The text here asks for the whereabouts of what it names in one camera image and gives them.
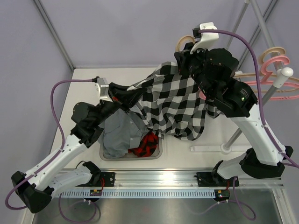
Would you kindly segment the red black plaid shirt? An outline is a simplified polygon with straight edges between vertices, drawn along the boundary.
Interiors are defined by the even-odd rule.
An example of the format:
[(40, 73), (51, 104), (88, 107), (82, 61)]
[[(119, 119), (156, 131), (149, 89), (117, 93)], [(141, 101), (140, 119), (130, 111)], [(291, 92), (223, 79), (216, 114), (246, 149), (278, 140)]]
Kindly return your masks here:
[(153, 133), (147, 133), (140, 142), (139, 147), (128, 150), (137, 157), (150, 157), (156, 151), (158, 146), (158, 137)]

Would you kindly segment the pink plastic hanger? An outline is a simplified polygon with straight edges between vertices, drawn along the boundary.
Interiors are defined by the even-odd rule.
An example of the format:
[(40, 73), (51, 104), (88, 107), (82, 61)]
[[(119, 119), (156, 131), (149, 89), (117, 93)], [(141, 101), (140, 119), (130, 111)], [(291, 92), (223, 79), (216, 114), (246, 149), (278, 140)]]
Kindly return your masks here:
[[(299, 91), (299, 79), (293, 78), (293, 72), (290, 75), (283, 75), (281, 71), (283, 69), (290, 69), (289, 67), (285, 67), (283, 69), (278, 69), (276, 73), (273, 71), (268, 70), (268, 66), (272, 63), (278, 63), (282, 62), (285, 65), (288, 65), (290, 63), (290, 59), (285, 55), (275, 56), (271, 59), (268, 59), (266, 62), (263, 61), (264, 56), (260, 55), (258, 59), (258, 64), (261, 65), (259, 74), (260, 74), (260, 84), (261, 85), (271, 85), (278, 90), (275, 90), (275, 92), (284, 93), (284, 92), (295, 92)], [(236, 72), (236, 78), (245, 78), (245, 77), (253, 77), (255, 76), (254, 73), (241, 73)], [(246, 81), (249, 86), (257, 86), (256, 81)], [(286, 90), (279, 90), (281, 87), (286, 86), (291, 89)], [(291, 96), (276, 96), (276, 97), (270, 97), (270, 100), (296, 100), (299, 99), (299, 94), (297, 95), (291, 95)]]

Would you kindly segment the black white plaid shirt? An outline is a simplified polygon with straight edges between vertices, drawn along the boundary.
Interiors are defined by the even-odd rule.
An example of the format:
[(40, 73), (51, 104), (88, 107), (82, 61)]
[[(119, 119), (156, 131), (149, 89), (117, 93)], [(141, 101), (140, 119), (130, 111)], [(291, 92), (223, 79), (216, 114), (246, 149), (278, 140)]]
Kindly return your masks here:
[(161, 138), (172, 135), (180, 140), (196, 140), (204, 131), (206, 116), (216, 118), (222, 114), (199, 97), (195, 81), (180, 75), (174, 62), (162, 63), (128, 90), (142, 88), (146, 92), (131, 110)]

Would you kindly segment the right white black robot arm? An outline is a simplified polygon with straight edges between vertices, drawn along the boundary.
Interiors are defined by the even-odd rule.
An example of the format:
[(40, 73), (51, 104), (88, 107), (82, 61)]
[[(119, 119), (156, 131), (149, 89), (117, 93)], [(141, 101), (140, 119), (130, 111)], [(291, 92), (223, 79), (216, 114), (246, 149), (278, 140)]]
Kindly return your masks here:
[(245, 135), (251, 148), (231, 160), (219, 161), (211, 173), (199, 178), (210, 186), (224, 186), (234, 177), (247, 174), (255, 179), (281, 177), (285, 156), (293, 148), (278, 143), (270, 127), (262, 121), (261, 107), (251, 87), (234, 79), (238, 60), (226, 49), (189, 49), (175, 52), (178, 71), (190, 76), (207, 101), (230, 118)]

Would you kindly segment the beige wooden hanger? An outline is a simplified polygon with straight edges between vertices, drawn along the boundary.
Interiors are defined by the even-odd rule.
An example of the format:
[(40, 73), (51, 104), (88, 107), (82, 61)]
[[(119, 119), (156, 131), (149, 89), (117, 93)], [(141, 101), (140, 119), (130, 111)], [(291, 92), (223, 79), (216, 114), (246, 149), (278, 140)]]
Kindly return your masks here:
[[(264, 51), (261, 55), (264, 56), (263, 61), (266, 62), (268, 59), (271, 59), (275, 56), (280, 56), (280, 55), (285, 55), (286, 56), (286, 50), (283, 47), (272, 47), (272, 48), (269, 48), (266, 51)], [(283, 75), (290, 75), (292, 72), (294, 72), (294, 71), (291, 68), (290, 69), (283, 69), (281, 71), (281, 73)], [(283, 86), (279, 90), (286, 90), (286, 89), (291, 89), (291, 88)]]

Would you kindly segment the grey shirt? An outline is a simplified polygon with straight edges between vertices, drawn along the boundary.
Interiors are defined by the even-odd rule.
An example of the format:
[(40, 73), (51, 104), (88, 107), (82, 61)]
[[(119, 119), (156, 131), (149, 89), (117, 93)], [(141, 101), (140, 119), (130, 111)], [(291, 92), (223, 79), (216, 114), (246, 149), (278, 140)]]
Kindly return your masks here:
[(103, 133), (99, 143), (106, 158), (121, 158), (128, 150), (139, 147), (143, 137), (149, 132), (144, 122), (134, 112), (119, 109), (100, 124)]

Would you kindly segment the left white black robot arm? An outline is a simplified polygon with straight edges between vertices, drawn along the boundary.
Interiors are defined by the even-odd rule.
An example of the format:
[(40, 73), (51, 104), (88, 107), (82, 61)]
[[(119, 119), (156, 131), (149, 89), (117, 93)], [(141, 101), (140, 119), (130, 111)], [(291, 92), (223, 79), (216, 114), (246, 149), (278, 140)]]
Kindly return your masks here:
[(101, 181), (101, 170), (91, 161), (66, 174), (59, 172), (75, 157), (90, 148), (101, 136), (100, 124), (117, 110), (128, 112), (146, 92), (146, 88), (121, 86), (107, 83), (104, 78), (87, 79), (99, 91), (100, 102), (92, 105), (76, 103), (72, 111), (75, 127), (70, 134), (62, 134), (61, 147), (54, 150), (39, 164), (26, 172), (17, 171), (12, 177), (12, 192), (35, 214), (42, 211), (51, 200), (76, 186), (95, 186)]

